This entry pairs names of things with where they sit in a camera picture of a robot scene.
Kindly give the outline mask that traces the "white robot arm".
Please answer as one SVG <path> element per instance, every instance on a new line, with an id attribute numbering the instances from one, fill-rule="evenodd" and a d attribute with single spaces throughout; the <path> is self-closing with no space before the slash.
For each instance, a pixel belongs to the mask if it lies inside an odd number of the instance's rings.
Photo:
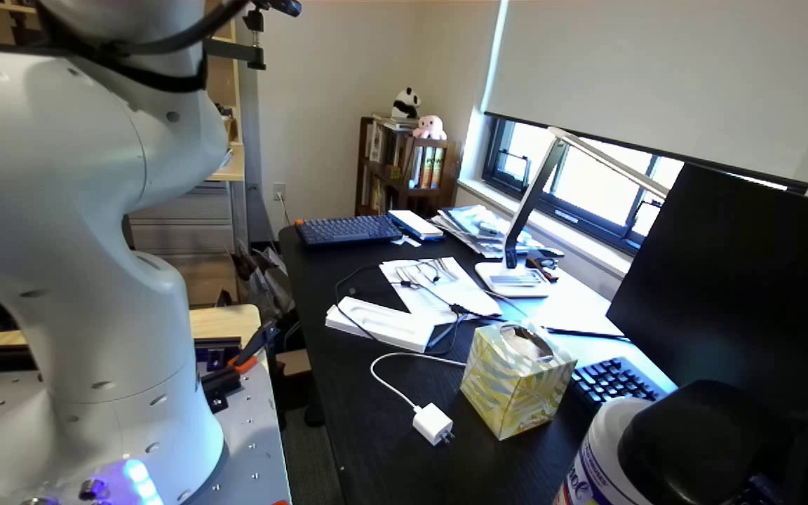
<path id="1" fill-rule="evenodd" d="M 181 274 L 122 216 L 206 180 L 226 134 L 201 39 L 247 0 L 38 0 L 44 54 L 0 51 L 0 307 L 42 391 L 0 419 L 0 505 L 147 472 L 175 505 L 223 433 Z"/>

